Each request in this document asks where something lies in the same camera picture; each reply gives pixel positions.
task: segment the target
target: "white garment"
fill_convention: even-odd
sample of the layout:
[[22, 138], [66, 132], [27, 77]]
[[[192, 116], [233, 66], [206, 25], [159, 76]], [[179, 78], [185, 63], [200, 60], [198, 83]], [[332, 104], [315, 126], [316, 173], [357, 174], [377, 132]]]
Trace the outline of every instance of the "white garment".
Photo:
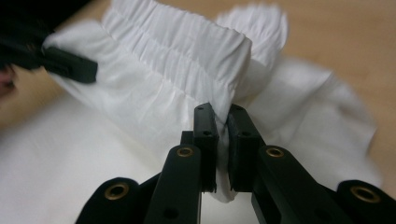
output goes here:
[[[331, 71], [279, 56], [288, 31], [281, 10], [240, 7], [216, 22], [149, 0], [115, 0], [102, 22], [83, 21], [47, 39], [97, 61], [98, 81], [54, 75], [84, 105], [66, 96], [0, 135], [0, 223], [71, 223], [106, 180], [141, 183], [155, 175], [181, 132], [192, 130], [193, 109], [207, 102], [223, 137], [220, 201], [233, 199], [223, 126], [232, 101], [247, 109], [267, 144], [290, 150], [320, 184], [378, 186], [365, 157], [372, 119]], [[203, 203], [204, 211], [213, 204]]]

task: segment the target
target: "wooden table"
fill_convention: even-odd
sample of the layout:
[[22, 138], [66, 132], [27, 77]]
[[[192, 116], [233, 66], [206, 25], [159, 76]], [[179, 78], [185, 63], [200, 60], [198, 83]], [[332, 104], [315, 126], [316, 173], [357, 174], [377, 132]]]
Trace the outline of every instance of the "wooden table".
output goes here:
[[[100, 19], [109, 2], [93, 1], [67, 23], [83, 18]], [[213, 19], [220, 12], [251, 1], [161, 2]], [[393, 136], [396, 134], [396, 1], [268, 0], [267, 3], [281, 6], [289, 18], [290, 36], [283, 53], [332, 69], [367, 105], [378, 126], [369, 156], [385, 178], [382, 189], [396, 198], [396, 137]], [[0, 102], [0, 130], [29, 119], [63, 94], [43, 70], [32, 74], [18, 69], [18, 74], [18, 94]]]

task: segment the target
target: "black object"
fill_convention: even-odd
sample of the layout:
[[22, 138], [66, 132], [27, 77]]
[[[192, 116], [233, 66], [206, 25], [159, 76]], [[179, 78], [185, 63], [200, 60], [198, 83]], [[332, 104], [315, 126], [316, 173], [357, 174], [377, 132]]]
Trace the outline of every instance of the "black object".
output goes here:
[[[87, 2], [2, 0], [0, 68], [11, 63], [29, 70], [44, 66], [48, 71], [77, 82], [95, 82], [96, 62], [64, 50], [42, 48], [45, 38], [54, 32], [53, 28]], [[56, 7], [44, 10], [54, 4]]]
[[[109, 180], [85, 204], [77, 223], [200, 223], [201, 192], [216, 189], [211, 162], [219, 136], [210, 104], [194, 113], [194, 130], [182, 133], [160, 174], [127, 193], [113, 189], [129, 184], [136, 189], [135, 182]], [[327, 189], [285, 148], [265, 145], [243, 107], [232, 105], [227, 122], [230, 182], [236, 191], [252, 193], [260, 223], [396, 223], [396, 202], [381, 189], [359, 180], [342, 182], [336, 192]], [[111, 191], [117, 200], [107, 198]]]

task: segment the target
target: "crumpled fabric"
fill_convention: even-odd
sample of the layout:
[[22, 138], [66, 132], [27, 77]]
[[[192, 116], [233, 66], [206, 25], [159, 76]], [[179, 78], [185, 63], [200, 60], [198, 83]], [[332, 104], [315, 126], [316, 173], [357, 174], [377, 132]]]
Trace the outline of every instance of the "crumpled fabric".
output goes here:
[[[231, 103], [246, 108], [265, 142], [290, 150], [320, 184], [379, 186], [366, 158], [375, 123], [331, 70], [281, 55], [287, 32], [285, 14], [265, 4], [213, 22], [153, 1], [117, 0], [101, 22], [51, 36], [46, 46], [97, 61], [98, 82], [53, 74], [74, 98], [0, 134], [0, 222], [74, 222], [106, 180], [141, 183], [155, 175], [181, 131], [192, 130], [193, 109], [207, 102], [222, 134], [219, 201], [234, 197], [224, 168]], [[241, 223], [236, 213], [245, 209], [237, 207], [227, 223]]]
[[231, 103], [244, 106], [266, 143], [289, 149], [319, 183], [379, 185], [365, 157], [372, 119], [331, 71], [282, 59], [287, 34], [276, 6], [237, 7], [212, 22], [155, 1], [115, 0], [101, 22], [75, 24], [45, 45], [97, 61], [93, 85], [55, 79], [161, 161], [192, 130], [193, 109], [212, 104], [220, 134], [214, 196], [222, 202], [234, 197], [225, 126]]

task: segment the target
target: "white cloth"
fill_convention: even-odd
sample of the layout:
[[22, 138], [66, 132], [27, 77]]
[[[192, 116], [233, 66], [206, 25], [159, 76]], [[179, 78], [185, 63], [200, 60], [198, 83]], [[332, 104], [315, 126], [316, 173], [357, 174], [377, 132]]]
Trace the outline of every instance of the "white cloth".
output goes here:
[[[251, 5], [216, 22], [153, 1], [117, 0], [102, 22], [51, 36], [47, 46], [97, 61], [98, 81], [54, 76], [83, 105], [67, 95], [0, 135], [0, 222], [70, 223], [104, 181], [155, 175], [181, 131], [192, 130], [193, 109], [207, 102], [222, 135], [220, 201], [233, 199], [223, 126], [232, 101], [247, 109], [267, 144], [290, 150], [320, 184], [378, 186], [366, 159], [372, 119], [331, 71], [279, 56], [288, 32], [281, 10]], [[203, 203], [203, 212], [214, 203]]]

